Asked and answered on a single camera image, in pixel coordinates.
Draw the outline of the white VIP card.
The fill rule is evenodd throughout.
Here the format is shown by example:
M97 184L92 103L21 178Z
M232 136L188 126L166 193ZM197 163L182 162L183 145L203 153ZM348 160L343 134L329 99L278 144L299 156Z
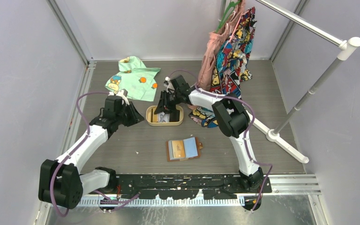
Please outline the white VIP card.
M167 123L170 122L170 114L160 112L158 113L158 123Z

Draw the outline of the beige oval card tray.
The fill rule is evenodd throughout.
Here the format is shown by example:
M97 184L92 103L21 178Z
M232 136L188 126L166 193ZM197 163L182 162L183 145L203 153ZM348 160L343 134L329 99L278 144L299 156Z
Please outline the beige oval card tray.
M153 105L146 110L146 121L153 127L178 126L183 122L184 112L182 107L176 106L175 112L155 114L157 106Z

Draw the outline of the gold credit card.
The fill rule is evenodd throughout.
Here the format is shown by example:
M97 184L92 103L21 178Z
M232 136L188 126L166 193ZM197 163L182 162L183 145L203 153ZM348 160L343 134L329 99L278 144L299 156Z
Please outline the gold credit card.
M151 122L152 123L157 123L158 122L158 114L155 114L154 112L151 113Z

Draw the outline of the brown leather card holder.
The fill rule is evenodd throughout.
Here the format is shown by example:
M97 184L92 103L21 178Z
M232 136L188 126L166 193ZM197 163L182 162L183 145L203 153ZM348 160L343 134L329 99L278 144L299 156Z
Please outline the brown leather card holder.
M184 161L201 156L203 144L197 137L183 140L169 140L166 142L167 161Z

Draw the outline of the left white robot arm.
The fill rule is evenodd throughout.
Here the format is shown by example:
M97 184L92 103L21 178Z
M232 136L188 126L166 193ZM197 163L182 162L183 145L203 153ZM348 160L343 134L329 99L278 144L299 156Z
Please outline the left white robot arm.
M115 192L119 182L114 169L97 167L86 174L81 174L81 170L119 126L129 127L143 120L125 94L108 93L104 107L87 123L85 133L65 153L41 164L39 200L73 209L86 194L99 190L108 194Z

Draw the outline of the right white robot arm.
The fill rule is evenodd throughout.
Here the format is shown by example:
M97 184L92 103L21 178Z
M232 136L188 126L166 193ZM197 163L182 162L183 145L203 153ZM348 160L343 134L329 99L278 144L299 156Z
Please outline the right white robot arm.
M232 93L214 94L202 88L191 87L182 75L166 77L164 86L166 89L161 91L156 113L172 113L180 103L202 106L212 111L220 131L230 139L234 147L242 188L249 193L259 188L264 174L256 161L249 139L251 119L242 101Z

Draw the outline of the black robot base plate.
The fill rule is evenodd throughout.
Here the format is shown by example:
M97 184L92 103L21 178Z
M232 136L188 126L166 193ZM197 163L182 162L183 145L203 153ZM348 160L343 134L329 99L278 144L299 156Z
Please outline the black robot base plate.
M99 189L103 194L119 194L129 199L174 200L195 199L202 193L204 200L234 199L238 194L272 191L269 179L261 178L250 186L239 174L119 174L114 185Z

